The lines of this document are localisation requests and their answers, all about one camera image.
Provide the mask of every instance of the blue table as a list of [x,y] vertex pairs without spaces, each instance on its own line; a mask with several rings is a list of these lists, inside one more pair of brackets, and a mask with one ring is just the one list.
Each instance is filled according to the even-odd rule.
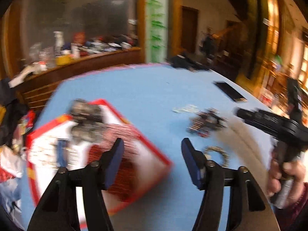
[[[236,88],[246,103],[235,103],[213,85],[213,81],[226,81]],[[210,71],[190,72],[184,69],[173,69],[170,66],[136,67],[119,71],[101,72],[63,82],[47,103],[36,127],[67,112],[70,102],[76,98],[89,101],[104,98],[132,122],[147,138],[162,150],[174,163],[171,173],[141,199],[111,217],[115,230],[133,231],[189,231],[197,217],[203,193],[192,184],[181,154],[180,144],[184,137],[189,137],[196,149],[204,147],[223,147],[231,156],[230,168],[252,166],[255,159],[260,177],[269,161],[271,149],[267,134],[248,126],[247,131],[254,140],[256,150],[248,151],[248,160],[243,159],[232,147],[231,142],[222,142],[211,135],[204,139],[186,131],[191,113],[177,114],[174,107],[196,105],[199,109],[216,108],[229,113],[240,106],[248,110],[267,109],[261,102],[221,75]],[[220,162],[219,155],[213,160]],[[27,228],[34,211],[29,191],[27,175],[22,178],[22,215]],[[228,214],[229,189],[224,191],[223,211],[219,230],[225,230]]]

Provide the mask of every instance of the dark brown door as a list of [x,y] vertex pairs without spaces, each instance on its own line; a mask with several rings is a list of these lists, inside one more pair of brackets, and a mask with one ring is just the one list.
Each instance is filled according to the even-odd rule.
[[198,10],[182,6],[181,46],[189,53],[195,53],[198,28]]

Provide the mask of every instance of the screw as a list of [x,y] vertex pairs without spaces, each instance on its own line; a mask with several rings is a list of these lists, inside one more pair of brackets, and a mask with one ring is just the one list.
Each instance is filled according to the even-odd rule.
[[208,165],[209,167],[213,167],[213,166],[215,166],[215,163],[214,163],[213,161],[208,161],[208,162],[207,162],[207,165]]
[[248,169],[244,166],[241,166],[240,167],[240,170],[243,172],[243,173],[247,173],[248,172]]
[[60,174],[63,174],[63,173],[66,172],[66,168],[65,168],[65,167],[61,167],[61,168],[59,168],[58,172],[59,172]]
[[99,164],[100,164],[100,163],[99,163],[98,161],[92,161],[92,162],[91,162],[91,166],[92,166],[92,167],[98,167]]

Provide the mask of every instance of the smartphone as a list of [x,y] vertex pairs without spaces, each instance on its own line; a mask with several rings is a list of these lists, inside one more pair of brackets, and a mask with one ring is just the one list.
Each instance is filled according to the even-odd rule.
[[214,82],[234,102],[247,102],[247,99],[226,82]]

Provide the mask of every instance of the bracelet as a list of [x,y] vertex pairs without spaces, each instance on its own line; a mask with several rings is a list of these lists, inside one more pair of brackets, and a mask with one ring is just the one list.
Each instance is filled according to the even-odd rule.
[[217,152],[217,153],[222,155],[222,158],[224,160],[224,162],[221,164],[222,167],[228,167],[229,166],[230,156],[221,147],[218,147],[218,146],[208,146],[206,149],[204,149],[203,154],[204,154],[204,156],[205,156],[205,158],[207,160],[211,160],[211,156],[209,154],[210,151],[214,151],[214,152]]

